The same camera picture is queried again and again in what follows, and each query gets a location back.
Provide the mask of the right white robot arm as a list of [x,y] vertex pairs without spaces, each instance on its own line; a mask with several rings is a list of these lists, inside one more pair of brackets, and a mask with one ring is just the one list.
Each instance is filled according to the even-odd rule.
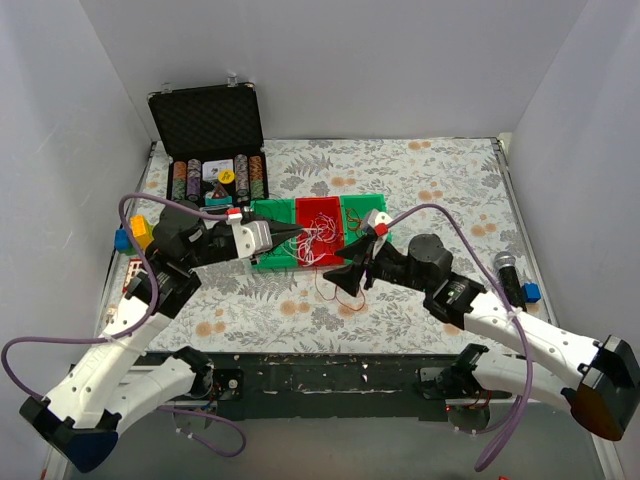
[[481,392],[527,396],[571,414],[589,432],[622,439],[639,407],[639,364],[627,342],[573,334],[526,312],[505,308],[485,287],[452,269],[440,238],[421,234],[406,253],[365,235],[339,251],[348,264],[324,273],[351,296],[374,281],[424,294],[424,308],[446,325],[494,340],[514,356],[471,344],[420,388],[428,398],[461,399]]

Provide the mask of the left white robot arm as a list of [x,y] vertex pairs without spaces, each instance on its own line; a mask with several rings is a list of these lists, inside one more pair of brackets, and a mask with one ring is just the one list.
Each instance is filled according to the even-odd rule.
[[87,473],[138,420],[176,397],[200,400],[214,390],[209,357],[183,347],[141,378],[122,380],[148,345],[201,286],[198,267],[251,261],[303,231],[250,208],[207,215],[189,201],[169,204],[142,253],[116,315],[67,376],[43,396],[30,395],[21,416],[77,470]]

